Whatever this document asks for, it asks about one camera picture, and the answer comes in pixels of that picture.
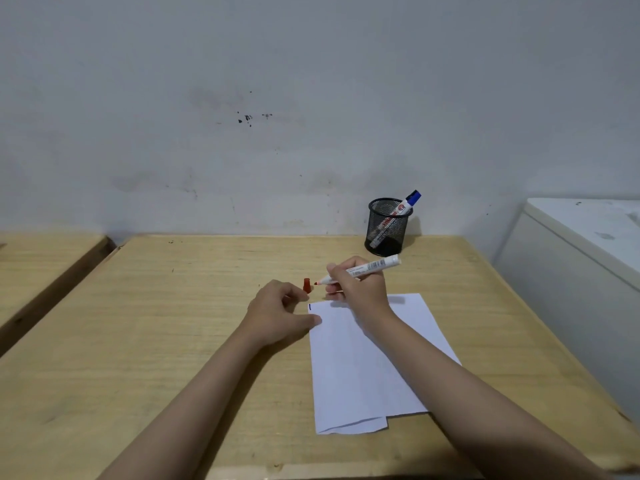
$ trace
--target right arm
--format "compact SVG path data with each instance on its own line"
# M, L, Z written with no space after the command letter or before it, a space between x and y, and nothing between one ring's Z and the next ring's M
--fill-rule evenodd
M487 478L610 479L579 450L496 389L460 366L398 318L382 273L361 281L345 272L353 257L327 266L338 284L327 298L346 299L359 325L387 355L449 441Z

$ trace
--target wall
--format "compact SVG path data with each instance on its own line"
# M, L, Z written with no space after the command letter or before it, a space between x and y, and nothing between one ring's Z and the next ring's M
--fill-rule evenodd
M491 257L526 196L640 197L638 20L640 0L0 0L0 227L363 233L368 201L418 188L413 232Z

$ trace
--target wooden desk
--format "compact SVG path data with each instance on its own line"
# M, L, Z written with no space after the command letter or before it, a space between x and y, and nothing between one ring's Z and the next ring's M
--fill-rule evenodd
M361 237L133 238L0 360L2 478L94 478L199 370L260 286L301 285L354 253L367 255ZM422 294L469 370L605 468L640 463L631 423L462 238L417 238L386 275L389 293ZM308 337L265 358L232 400L207 478L472 471L428 415L370 435L316 435Z
M115 247L88 233L0 233L0 243L0 356Z

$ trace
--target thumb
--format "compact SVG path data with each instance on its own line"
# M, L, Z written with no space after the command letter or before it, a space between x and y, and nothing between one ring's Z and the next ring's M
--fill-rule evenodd
M318 315L291 315L293 327L296 331L310 330L316 325L322 323L322 318Z
M333 263L329 263L326 265L326 270L329 272L329 276L332 279L336 280L342 286L342 289L347 288L352 284L352 282L357 281L352 275L347 273L340 266L336 266Z

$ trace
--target person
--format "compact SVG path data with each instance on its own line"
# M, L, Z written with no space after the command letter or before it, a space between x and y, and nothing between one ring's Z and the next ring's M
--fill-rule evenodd
M356 280L354 256L327 270L328 299L347 300L367 336L387 355L449 441L489 479L608 479L580 451L467 371L391 311L382 272ZM305 301L291 283L271 281L187 386L100 475L100 480L190 478L247 364L261 348L318 325L285 305Z

